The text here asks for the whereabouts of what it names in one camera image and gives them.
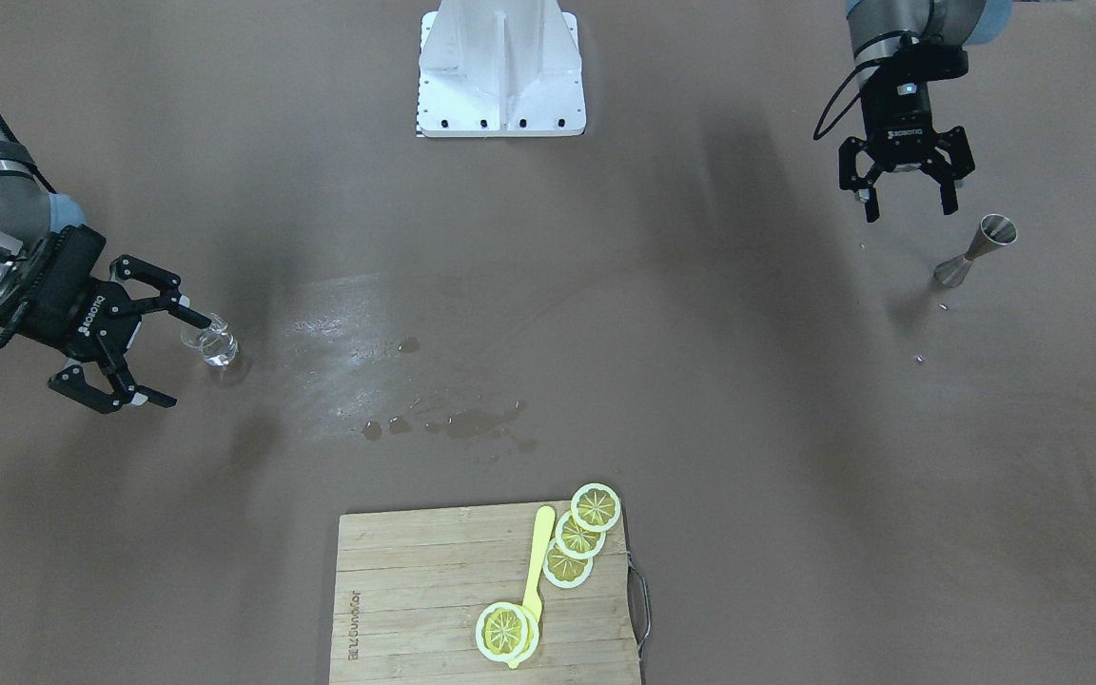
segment water spill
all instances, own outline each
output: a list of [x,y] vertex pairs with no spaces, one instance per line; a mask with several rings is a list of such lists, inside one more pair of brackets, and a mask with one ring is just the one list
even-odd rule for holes
[[295,330],[300,331],[300,333],[329,335],[340,333],[341,323],[343,322],[339,318],[319,317],[311,321],[299,321],[295,324]]
[[534,452],[539,442],[537,439],[518,439],[512,430],[506,426],[506,424],[517,420],[525,408],[525,403],[515,402],[512,408],[505,409],[501,413],[487,412],[482,411],[482,409],[467,409],[463,412],[453,413],[447,416],[447,421],[445,422],[426,422],[425,430],[431,434],[445,433],[447,437],[457,439],[479,437],[481,435],[487,435],[494,439],[509,436],[514,439],[520,452],[527,454],[527,452]]
[[387,422],[387,432],[392,435],[408,433],[410,430],[413,430],[413,424],[410,424],[404,416],[399,415]]

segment cutting board handle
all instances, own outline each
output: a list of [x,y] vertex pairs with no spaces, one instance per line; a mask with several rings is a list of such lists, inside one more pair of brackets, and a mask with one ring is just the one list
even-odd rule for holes
[[[637,560],[628,550],[628,615],[631,617],[633,632],[637,637],[637,658],[646,658],[646,642],[649,641],[649,633],[653,629],[653,605],[649,598],[649,584],[646,574],[640,572]],[[642,630],[637,630],[637,624],[644,626]]]

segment robotiq logo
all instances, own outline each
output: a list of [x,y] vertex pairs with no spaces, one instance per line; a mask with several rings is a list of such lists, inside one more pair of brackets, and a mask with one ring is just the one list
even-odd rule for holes
[[925,135],[925,129],[923,128],[909,128],[905,130],[888,130],[887,140],[894,140],[897,138],[902,138],[905,135]]
[[91,338],[91,322],[100,313],[100,305],[103,304],[104,295],[96,295],[95,302],[91,302],[91,309],[88,309],[88,316],[83,317],[83,324],[78,329],[79,333],[83,334],[83,338]]

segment wooden cutting board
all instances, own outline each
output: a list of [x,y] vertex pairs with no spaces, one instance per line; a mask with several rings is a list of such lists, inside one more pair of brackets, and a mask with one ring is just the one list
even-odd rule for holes
[[529,660],[512,671],[476,650],[480,612],[523,598],[540,506],[341,516],[330,684],[640,685],[621,524],[582,585],[539,582],[543,638]]

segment lemon slice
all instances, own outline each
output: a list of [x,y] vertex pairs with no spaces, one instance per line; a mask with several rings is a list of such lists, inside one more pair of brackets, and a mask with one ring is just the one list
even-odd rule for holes
[[548,556],[545,557],[545,578],[552,585],[564,590],[578,587],[591,576],[592,569],[595,569],[594,559],[581,560],[567,557],[557,543],[548,547]]
[[557,521],[557,537],[553,541],[567,557],[586,560],[594,559],[595,555],[600,553],[606,538],[608,534],[584,529],[571,513],[567,513]]
[[539,621],[522,604],[515,604],[515,608],[523,613],[523,618],[527,619],[527,631],[529,635],[527,635],[527,646],[506,663],[506,666],[510,667],[518,667],[518,664],[530,659],[530,655],[536,651],[536,647],[539,647]]
[[476,649],[484,659],[510,663],[530,643],[530,617],[517,604],[490,604],[476,619]]
[[569,513],[584,530],[606,533],[620,520],[620,498],[602,482],[591,482],[573,493]]

